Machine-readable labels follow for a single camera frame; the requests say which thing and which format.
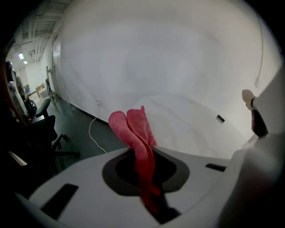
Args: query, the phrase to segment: white backdrop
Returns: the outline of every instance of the white backdrop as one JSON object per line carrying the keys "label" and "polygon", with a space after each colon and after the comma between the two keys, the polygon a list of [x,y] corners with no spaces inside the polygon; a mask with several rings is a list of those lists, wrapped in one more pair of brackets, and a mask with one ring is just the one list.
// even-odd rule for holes
{"label": "white backdrop", "polygon": [[261,30],[244,3],[75,0],[61,33],[61,83],[68,102],[105,121],[149,95],[191,99],[219,113],[246,141],[253,133],[241,91],[258,96],[281,65],[264,25],[263,34],[257,89]]}

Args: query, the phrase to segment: ceiling light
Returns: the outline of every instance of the ceiling light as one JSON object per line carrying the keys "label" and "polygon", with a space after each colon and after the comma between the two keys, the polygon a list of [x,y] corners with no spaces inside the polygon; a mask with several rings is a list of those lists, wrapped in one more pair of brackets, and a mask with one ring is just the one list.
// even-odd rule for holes
{"label": "ceiling light", "polygon": [[18,56],[19,56],[20,59],[24,59],[23,53],[20,53]]}

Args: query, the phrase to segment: pink towel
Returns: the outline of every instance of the pink towel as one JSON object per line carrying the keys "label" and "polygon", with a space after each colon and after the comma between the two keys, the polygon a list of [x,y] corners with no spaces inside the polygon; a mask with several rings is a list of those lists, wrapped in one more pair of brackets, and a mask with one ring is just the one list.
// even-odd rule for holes
{"label": "pink towel", "polygon": [[131,109],[125,114],[114,112],[109,117],[109,126],[124,143],[135,150],[134,170],[139,176],[138,184],[145,206],[156,213],[157,206],[151,199],[151,193],[160,195],[160,189],[152,183],[155,171],[155,159],[150,146],[156,141],[152,135],[144,107],[141,110]]}

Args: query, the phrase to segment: floor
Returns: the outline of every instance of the floor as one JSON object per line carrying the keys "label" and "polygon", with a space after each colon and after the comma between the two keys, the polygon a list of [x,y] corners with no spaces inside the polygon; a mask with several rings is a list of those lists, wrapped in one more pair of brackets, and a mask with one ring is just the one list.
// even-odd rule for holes
{"label": "floor", "polygon": [[[34,100],[38,108],[44,101],[44,99],[38,98],[37,94],[31,96],[30,99]],[[81,153],[80,158],[76,158],[73,155],[56,157],[58,172],[80,160],[105,153],[89,136],[89,126],[93,120],[91,117],[73,108],[60,98],[56,99],[55,102],[52,101],[50,103],[47,112],[49,115],[54,115],[56,117],[55,131],[57,134],[66,134],[69,138],[68,141],[61,140],[62,148],[58,151],[74,151]],[[117,138],[115,133],[108,126],[100,122],[94,121],[92,123],[90,134],[96,140],[98,145],[107,152],[127,147],[126,144]]]}

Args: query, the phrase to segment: black slot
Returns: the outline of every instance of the black slot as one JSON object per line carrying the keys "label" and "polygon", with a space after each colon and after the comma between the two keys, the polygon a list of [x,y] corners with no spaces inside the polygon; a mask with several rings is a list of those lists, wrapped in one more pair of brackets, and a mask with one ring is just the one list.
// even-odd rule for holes
{"label": "black slot", "polygon": [[214,169],[214,170],[220,171],[220,172],[224,172],[226,170],[225,166],[215,165],[212,163],[207,164],[206,167],[209,169]]}
{"label": "black slot", "polygon": [[78,186],[73,184],[65,184],[41,209],[48,216],[57,219],[66,207]]}
{"label": "black slot", "polygon": [[224,118],[222,118],[220,115],[218,115],[217,117],[216,117],[216,119],[221,123],[221,124],[223,124],[224,123]]}

